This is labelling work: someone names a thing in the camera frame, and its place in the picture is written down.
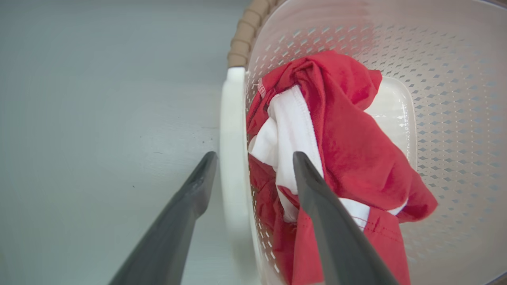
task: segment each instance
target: white plastic basket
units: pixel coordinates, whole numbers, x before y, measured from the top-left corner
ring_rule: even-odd
[[[473,0],[252,2],[231,44],[221,111],[224,207],[242,284],[284,284],[252,207],[245,107],[263,75],[329,49],[381,70],[410,95],[409,130],[397,138],[396,130],[385,131],[405,144],[440,203],[425,221],[402,225],[412,284],[478,285],[506,272],[506,7]],[[383,129],[392,122],[377,121]]]

